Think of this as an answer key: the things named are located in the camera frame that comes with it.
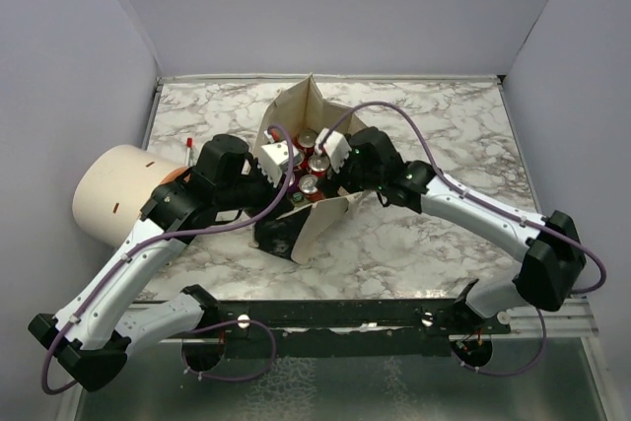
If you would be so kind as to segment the beige canvas tote bag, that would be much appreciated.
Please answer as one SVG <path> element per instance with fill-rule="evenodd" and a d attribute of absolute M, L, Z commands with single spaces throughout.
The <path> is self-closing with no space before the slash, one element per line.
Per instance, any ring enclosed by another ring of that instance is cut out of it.
<path fill-rule="evenodd" d="M 323 128 L 336 127 L 341 134 L 354 134 L 367 125 L 348 108 L 326 100 L 316 81 L 309 76 L 278 94 L 266 109 L 256 136 L 253 155 L 258 160 L 260 147 L 268 143 L 264 133 L 270 126 L 280 125 L 295 139 L 310 128 L 320 133 Z M 288 197 L 265 218 L 258 221 L 252 232 L 257 247 L 274 256 L 303 264 L 311 255 L 311 246 L 326 229 L 353 209 L 367 193 L 349 193 L 341 188 L 330 198 L 299 203 Z"/>

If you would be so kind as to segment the red cola can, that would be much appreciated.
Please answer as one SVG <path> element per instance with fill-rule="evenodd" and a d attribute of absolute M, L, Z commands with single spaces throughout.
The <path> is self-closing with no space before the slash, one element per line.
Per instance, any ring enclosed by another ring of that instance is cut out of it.
<path fill-rule="evenodd" d="M 330 160 L 326 155 L 313 153 L 308 159 L 308 171 L 316 177 L 326 176 L 330 168 Z"/>

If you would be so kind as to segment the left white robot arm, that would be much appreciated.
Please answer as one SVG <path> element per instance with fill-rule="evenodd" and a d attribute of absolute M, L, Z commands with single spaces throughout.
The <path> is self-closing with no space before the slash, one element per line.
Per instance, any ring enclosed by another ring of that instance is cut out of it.
<path fill-rule="evenodd" d="M 266 217 L 285 196 L 295 155 L 289 139 L 252 154 L 242 139 L 220 134 L 203 146 L 194 166 L 158 185 L 121 246 L 85 289 L 55 314 L 38 314 L 30 322 L 29 332 L 46 350 L 42 390 L 49 395 L 63 391 L 48 383 L 52 361 L 73 385 L 96 391 L 148 345 L 232 326 L 199 286 L 137 315 L 127 309 L 157 271 L 196 237 Z"/>

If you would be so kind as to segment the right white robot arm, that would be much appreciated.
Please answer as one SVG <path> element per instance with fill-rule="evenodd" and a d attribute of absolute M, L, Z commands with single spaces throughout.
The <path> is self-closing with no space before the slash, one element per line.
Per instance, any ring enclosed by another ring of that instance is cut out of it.
<path fill-rule="evenodd" d="M 573 219 L 521 211 L 464 187 L 421 160 L 404 161 L 376 127 L 352 135 L 323 130 L 315 150 L 330 178 L 349 192 L 374 191 L 384 206 L 404 207 L 456 224 L 506 252 L 516 267 L 468 283 L 452 310 L 455 326 L 474 333 L 496 314 L 523 306 L 556 312 L 586 265 Z"/>

